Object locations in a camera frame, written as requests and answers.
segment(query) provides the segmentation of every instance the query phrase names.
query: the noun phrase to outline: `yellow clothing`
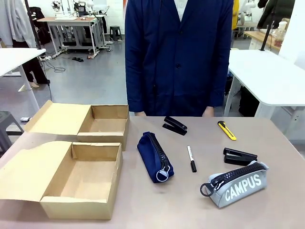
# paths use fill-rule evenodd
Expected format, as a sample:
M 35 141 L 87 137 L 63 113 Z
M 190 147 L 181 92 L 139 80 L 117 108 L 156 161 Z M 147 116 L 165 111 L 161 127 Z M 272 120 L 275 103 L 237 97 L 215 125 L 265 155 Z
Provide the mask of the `yellow clothing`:
M 233 4 L 233 18 L 232 18 L 232 30 L 236 29 L 239 13 L 239 0 L 234 0 Z

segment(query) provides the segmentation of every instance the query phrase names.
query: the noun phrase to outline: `pencil case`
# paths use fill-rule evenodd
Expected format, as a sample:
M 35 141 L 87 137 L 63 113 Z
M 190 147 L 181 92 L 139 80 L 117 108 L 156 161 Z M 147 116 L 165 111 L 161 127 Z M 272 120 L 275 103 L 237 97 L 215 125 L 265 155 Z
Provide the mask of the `pencil case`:
M 174 175 L 173 166 L 154 133 L 144 132 L 137 147 L 153 183 L 165 182 Z
M 245 167 L 213 174 L 208 183 L 201 185 L 200 192 L 205 197 L 210 197 L 219 208 L 225 207 L 265 188 L 268 169 L 264 163 L 252 161 Z

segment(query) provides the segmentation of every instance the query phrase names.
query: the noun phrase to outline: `hand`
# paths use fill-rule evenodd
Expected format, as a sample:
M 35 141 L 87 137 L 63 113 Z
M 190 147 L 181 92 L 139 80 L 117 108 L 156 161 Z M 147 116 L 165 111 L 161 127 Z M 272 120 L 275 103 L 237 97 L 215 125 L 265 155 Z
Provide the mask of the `hand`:
M 214 107 L 207 106 L 202 117 L 214 117 Z
M 142 112 L 135 112 L 134 115 L 135 115 L 135 116 L 146 117 L 146 114 L 145 114 L 144 111 L 142 111 Z

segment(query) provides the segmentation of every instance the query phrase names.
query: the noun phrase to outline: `gray pencil case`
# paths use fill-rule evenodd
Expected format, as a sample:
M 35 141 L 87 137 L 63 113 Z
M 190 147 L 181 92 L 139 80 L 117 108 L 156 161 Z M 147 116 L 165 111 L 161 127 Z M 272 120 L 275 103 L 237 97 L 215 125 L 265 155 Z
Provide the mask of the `gray pencil case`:
M 245 167 L 213 174 L 208 183 L 201 185 L 200 192 L 205 197 L 210 197 L 219 208 L 225 207 L 265 188 L 268 169 L 264 163 L 252 161 Z

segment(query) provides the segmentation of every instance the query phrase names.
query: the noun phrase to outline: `gray sweatshirt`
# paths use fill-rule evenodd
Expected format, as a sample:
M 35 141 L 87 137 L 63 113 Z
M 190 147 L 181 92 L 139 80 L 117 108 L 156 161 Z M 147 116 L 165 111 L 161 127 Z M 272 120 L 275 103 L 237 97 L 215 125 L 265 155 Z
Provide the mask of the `gray sweatshirt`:
M 36 48 L 30 20 L 22 0 L 0 0 L 0 38 L 7 46 L 12 46 L 12 39 Z

